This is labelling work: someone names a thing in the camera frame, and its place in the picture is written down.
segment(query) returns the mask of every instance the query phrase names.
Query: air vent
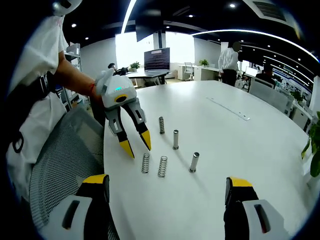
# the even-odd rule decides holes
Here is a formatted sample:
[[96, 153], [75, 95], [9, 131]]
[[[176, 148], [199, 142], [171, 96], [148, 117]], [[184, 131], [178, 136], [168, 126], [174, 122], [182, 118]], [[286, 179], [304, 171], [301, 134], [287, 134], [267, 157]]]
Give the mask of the air vent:
[[276, 5], [261, 1], [254, 1], [253, 3], [257, 6], [257, 8], [262, 12], [264, 16], [282, 20], [284, 22], [286, 21], [285, 16]]

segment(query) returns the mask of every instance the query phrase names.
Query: gray chair backrest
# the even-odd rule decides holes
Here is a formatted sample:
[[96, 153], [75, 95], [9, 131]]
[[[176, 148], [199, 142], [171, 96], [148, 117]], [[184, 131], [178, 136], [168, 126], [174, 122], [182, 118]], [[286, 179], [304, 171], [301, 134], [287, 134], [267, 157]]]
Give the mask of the gray chair backrest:
[[192, 63], [191, 62], [185, 62], [185, 73], [186, 74], [192, 74], [194, 72], [194, 68], [192, 67]]
[[40, 231], [63, 199], [82, 181], [104, 173], [104, 128], [77, 106], [57, 123], [45, 142], [30, 179], [29, 203]]
[[273, 89], [273, 85], [259, 78], [251, 80], [249, 93], [272, 105], [280, 112], [290, 114], [293, 99]]
[[272, 97], [272, 88], [260, 82], [255, 81], [255, 78], [251, 79], [249, 93], [269, 103]]
[[288, 103], [288, 97], [281, 94], [280, 92], [273, 90], [272, 97], [270, 98], [270, 105], [274, 106], [276, 109], [278, 109], [280, 112], [286, 114], [289, 116], [290, 114], [290, 107], [289, 110], [287, 108]]
[[251, 82], [260, 83], [260, 84], [266, 85], [266, 86], [268, 86], [269, 88], [272, 88], [272, 89], [275, 88], [275, 85], [273, 85], [272, 83], [267, 82], [267, 81], [262, 80], [262, 79], [257, 78], [257, 77], [252, 78], [252, 79], [251, 79]]

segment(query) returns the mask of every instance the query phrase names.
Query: computer monitor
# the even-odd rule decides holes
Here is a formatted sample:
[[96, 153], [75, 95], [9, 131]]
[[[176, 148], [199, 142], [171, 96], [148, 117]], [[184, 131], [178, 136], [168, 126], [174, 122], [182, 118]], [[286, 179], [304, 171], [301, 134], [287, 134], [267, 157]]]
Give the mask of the computer monitor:
[[170, 70], [170, 47], [146, 51], [144, 70]]
[[258, 73], [258, 70], [247, 66], [246, 69], [245, 69], [245, 73], [255, 77], [257, 75], [257, 73]]

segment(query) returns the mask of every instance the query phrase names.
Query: table surface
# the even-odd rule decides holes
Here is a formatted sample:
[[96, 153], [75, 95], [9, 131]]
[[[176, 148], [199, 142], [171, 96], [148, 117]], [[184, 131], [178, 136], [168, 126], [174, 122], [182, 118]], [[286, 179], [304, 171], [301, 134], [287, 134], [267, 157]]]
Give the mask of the table surface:
[[167, 75], [170, 71], [143, 71], [143, 72], [128, 72], [126, 76], [130, 79], [152, 79], [160, 76]]
[[[258, 197], [283, 216], [290, 235], [302, 226], [310, 212], [300, 155], [308, 136], [286, 115], [218, 81], [152, 86], [137, 90], [137, 97], [151, 136], [149, 173], [141, 172], [148, 150], [129, 115], [121, 110], [135, 159], [105, 122], [104, 170], [110, 176], [110, 209], [120, 239], [224, 239], [229, 176], [251, 182]], [[160, 116], [164, 135], [159, 134]], [[172, 149], [175, 129], [178, 150]], [[196, 172], [190, 173], [194, 152], [200, 156]], [[168, 157], [165, 178], [158, 177], [161, 156]]]

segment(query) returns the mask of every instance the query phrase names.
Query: metal cylinder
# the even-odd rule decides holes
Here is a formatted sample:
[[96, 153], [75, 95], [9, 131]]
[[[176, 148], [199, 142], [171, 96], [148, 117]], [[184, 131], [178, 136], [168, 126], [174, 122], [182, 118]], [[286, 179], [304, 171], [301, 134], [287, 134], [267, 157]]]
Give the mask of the metal cylinder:
[[174, 130], [173, 131], [173, 149], [174, 150], [177, 150], [179, 148], [178, 137], [179, 137], [179, 131], [178, 130]]
[[200, 154], [198, 152], [195, 152], [193, 154], [193, 158], [192, 158], [192, 162], [191, 162], [191, 166], [189, 168], [189, 172], [190, 173], [194, 173], [196, 171], [196, 167], [197, 167], [197, 163], [198, 163], [198, 159], [199, 159]]
[[162, 116], [159, 117], [160, 134], [165, 134], [165, 123]]

